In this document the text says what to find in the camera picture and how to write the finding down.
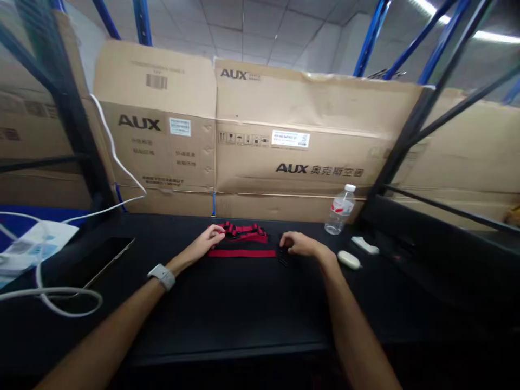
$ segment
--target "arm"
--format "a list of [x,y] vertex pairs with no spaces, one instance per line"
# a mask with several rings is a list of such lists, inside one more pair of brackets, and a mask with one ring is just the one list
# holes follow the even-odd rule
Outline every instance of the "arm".
[[[166,267],[177,278],[224,237],[224,229],[211,225]],[[151,278],[70,351],[36,389],[106,388],[148,315],[165,293],[159,280]]]
[[341,274],[336,255],[298,232],[285,233],[280,246],[290,246],[290,254],[317,258],[325,281],[334,343],[352,388],[401,389],[381,344]]

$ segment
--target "white label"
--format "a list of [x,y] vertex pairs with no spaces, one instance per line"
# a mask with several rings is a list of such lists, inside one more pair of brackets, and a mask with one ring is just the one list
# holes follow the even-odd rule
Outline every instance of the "white label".
[[310,134],[308,133],[273,130],[271,145],[309,147],[309,139]]
[[348,200],[343,201],[343,199],[340,199],[340,200],[334,199],[334,201],[332,202],[332,207],[331,207],[332,211],[334,211],[336,214],[343,215],[343,216],[350,215],[353,208],[354,208],[354,203],[352,203],[351,201],[348,201]]
[[191,137],[191,120],[170,118],[170,134]]

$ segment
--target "bottle label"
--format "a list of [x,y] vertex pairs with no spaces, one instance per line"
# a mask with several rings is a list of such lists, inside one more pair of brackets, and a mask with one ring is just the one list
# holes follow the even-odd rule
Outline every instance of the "bottle label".
[[349,215],[352,212],[353,208],[354,204],[348,200],[339,201],[334,199],[334,201],[332,202],[332,207],[330,209],[334,211],[336,214]]

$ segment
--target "red object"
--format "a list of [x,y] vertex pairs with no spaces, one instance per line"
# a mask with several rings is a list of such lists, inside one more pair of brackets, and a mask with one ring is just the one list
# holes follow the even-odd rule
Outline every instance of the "red object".
[[257,224],[254,224],[253,226],[235,226],[233,224],[230,224],[229,222],[226,222],[225,224],[220,224],[217,226],[224,228],[226,231],[236,231],[238,233],[249,233],[258,230]]
[[[269,236],[260,226],[235,226],[229,221],[225,224],[217,225],[224,228],[228,242],[253,241],[261,244],[267,244]],[[275,250],[245,250],[245,249],[213,249],[207,255],[209,257],[278,257]]]
[[213,249],[207,253],[209,257],[278,257],[275,250],[250,251],[250,250],[224,250]]
[[244,234],[243,236],[240,236],[238,238],[234,238],[234,239],[225,238],[225,240],[226,241],[231,241],[231,242],[235,242],[235,241],[256,241],[256,242],[260,242],[262,244],[267,244],[268,237],[264,236],[264,235],[260,235],[258,233],[247,233],[247,234]]

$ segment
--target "wrist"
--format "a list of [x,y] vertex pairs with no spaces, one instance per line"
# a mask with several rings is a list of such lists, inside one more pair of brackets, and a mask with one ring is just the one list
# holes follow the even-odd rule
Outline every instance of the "wrist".
[[336,254],[323,244],[320,244],[320,246],[316,248],[315,257],[318,259],[318,263],[322,269],[328,268],[331,265],[337,265]]
[[166,268],[172,271],[172,274],[174,274],[175,277],[178,277],[182,273],[182,271],[184,271],[189,266],[189,259],[187,259],[186,256],[183,256],[182,253],[175,256],[168,262],[168,264],[166,264]]

